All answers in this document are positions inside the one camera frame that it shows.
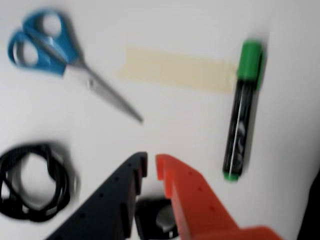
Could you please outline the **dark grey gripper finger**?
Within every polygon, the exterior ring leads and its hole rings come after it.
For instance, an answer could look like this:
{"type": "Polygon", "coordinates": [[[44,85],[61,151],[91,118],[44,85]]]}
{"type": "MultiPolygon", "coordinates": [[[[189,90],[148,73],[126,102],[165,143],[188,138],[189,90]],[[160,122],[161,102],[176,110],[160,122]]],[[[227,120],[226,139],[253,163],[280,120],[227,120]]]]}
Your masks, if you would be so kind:
{"type": "Polygon", "coordinates": [[[134,153],[48,239],[128,239],[147,167],[148,154],[134,153]]]}

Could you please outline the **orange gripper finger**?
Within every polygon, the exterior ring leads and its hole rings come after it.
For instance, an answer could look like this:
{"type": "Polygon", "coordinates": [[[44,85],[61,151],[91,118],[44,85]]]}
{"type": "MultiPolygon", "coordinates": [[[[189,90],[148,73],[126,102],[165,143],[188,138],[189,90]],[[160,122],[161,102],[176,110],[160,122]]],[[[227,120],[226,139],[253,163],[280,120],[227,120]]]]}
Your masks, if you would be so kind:
{"type": "Polygon", "coordinates": [[[170,199],[182,240],[278,240],[270,228],[240,228],[194,168],[168,155],[155,157],[158,180],[170,199]]]}

